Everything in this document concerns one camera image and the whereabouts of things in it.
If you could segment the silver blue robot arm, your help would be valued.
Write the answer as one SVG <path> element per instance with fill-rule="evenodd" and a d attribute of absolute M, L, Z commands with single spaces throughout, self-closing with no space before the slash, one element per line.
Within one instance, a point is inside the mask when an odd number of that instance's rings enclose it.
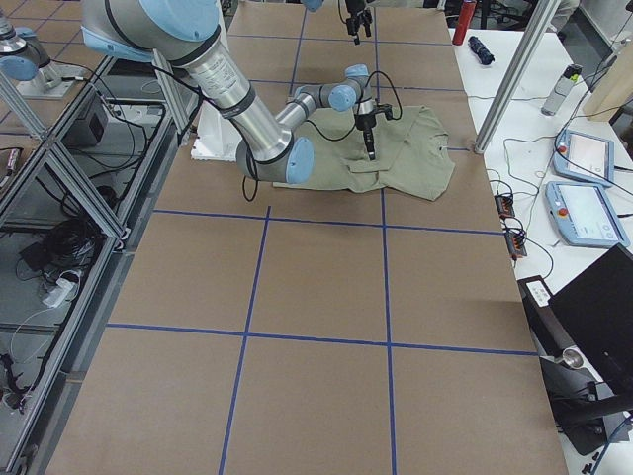
<path fill-rule="evenodd" d="M 102 53 L 151 62 L 161 53 L 184 69 L 241 135 L 236 161 L 257 181 L 301 184 L 315 161 L 312 142 L 296 129 L 319 108 L 351 110 L 370 159 L 378 107 L 364 64 L 350 66 L 339 83 L 303 86 L 277 115 L 258 97 L 221 42 L 220 9 L 214 1 L 85 1 L 84 43 Z"/>
<path fill-rule="evenodd" d="M 323 0 L 301 0 L 304 7 L 310 11 L 317 11 L 324 3 Z M 337 2 L 337 12 L 339 20 L 345 25 L 347 34 L 356 45 L 360 44 L 359 34 L 365 33 L 367 38 L 372 37 L 373 16 L 368 6 L 369 1 L 365 0 L 344 0 L 346 17 L 342 15 L 341 2 Z"/>

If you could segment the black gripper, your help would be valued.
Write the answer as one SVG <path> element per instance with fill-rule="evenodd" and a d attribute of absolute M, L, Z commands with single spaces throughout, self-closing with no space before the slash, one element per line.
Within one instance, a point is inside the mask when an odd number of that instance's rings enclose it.
<path fill-rule="evenodd" d="M 376 159 L 373 129 L 376 127 L 377 103 L 375 99 L 361 102 L 354 111 L 355 127 L 363 134 L 363 140 L 371 161 Z"/>
<path fill-rule="evenodd" d="M 366 37 L 372 36 L 372 14 L 368 7 L 368 1 L 345 0 L 345 8 L 348 14 L 345 24 L 349 28 L 349 35 L 352 37 L 353 42 L 359 45 L 358 28 L 363 26 Z"/>

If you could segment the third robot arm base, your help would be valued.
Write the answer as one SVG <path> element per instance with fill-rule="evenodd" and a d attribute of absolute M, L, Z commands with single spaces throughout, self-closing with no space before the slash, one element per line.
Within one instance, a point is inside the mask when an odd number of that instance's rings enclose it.
<path fill-rule="evenodd" d="M 31 99 L 60 99 L 84 78 L 82 66 L 55 64 L 35 32 L 15 28 L 1 13 L 1 71 L 18 81 L 18 91 Z"/>

